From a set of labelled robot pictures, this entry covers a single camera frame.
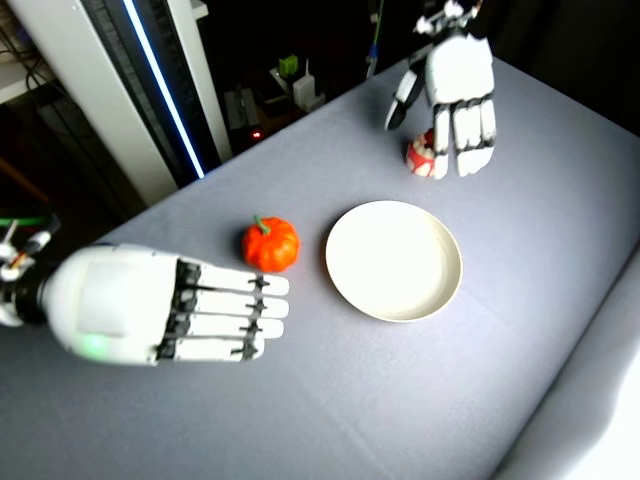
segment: white bowl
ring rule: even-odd
[[[455,295],[462,256],[451,232],[425,210],[403,202],[365,203],[333,226],[327,268],[354,307],[380,320],[413,322]]]

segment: robotic arm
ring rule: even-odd
[[[0,262],[0,323],[18,326],[38,310],[66,350],[99,362],[254,359],[289,312],[276,298],[289,291],[282,277],[145,247],[84,248],[48,277],[7,280],[14,260]]]
[[[464,33],[480,7],[478,2],[465,12],[457,1],[447,0],[441,12],[418,20],[416,31],[431,35],[433,46],[411,59],[387,115],[385,127],[397,128],[425,88],[433,110],[433,144],[426,145],[432,154],[426,150],[411,154],[426,159],[430,168],[423,174],[436,179],[444,177],[448,170],[451,127],[461,176],[478,172],[493,155],[493,57],[486,39],[477,40]]]

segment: gray table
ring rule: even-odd
[[[114,368],[46,330],[0,331],[0,478],[487,478],[640,232],[640,140],[497,61],[499,141],[479,174],[410,175],[420,101],[384,132],[398,65],[107,236],[242,267],[254,213],[292,221],[285,336],[241,365]],[[367,318],[323,249],[371,200],[424,207],[457,237],[462,287],[429,321]]]

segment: pumpkin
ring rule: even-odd
[[[280,218],[254,217],[242,239],[245,261],[263,272],[282,272],[298,258],[300,240],[293,225]]]

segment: blue light strip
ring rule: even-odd
[[[151,67],[151,71],[153,72],[153,76],[156,78],[156,82],[158,82],[158,87],[160,87],[160,91],[162,92],[164,101],[166,102],[167,107],[169,107],[169,112],[171,113],[173,122],[176,124],[178,132],[180,133],[180,137],[182,138],[182,142],[187,148],[191,163],[193,163],[193,167],[196,169],[198,177],[204,178],[204,172],[202,171],[202,167],[200,166],[200,162],[198,161],[196,152],[193,150],[191,140],[189,140],[189,135],[187,135],[187,131],[184,128],[182,119],[180,118],[180,114],[178,113],[178,109],[176,108],[175,103],[173,103],[173,98],[171,97],[171,93],[169,92],[169,88],[167,87],[167,82],[165,82],[164,77],[162,76],[162,72],[160,71],[160,67],[158,66],[156,56],[153,54],[153,49],[151,48],[151,44],[149,43],[147,34],[144,31],[144,27],[142,26],[142,22],[140,21],[140,17],[138,16],[136,7],[133,4],[133,0],[122,1],[125,8],[127,9],[127,14],[131,19],[131,23],[133,24],[133,29],[136,31],[136,35],[138,36],[138,40],[140,41],[142,50],[147,57],[147,61],[149,62],[149,66]]]

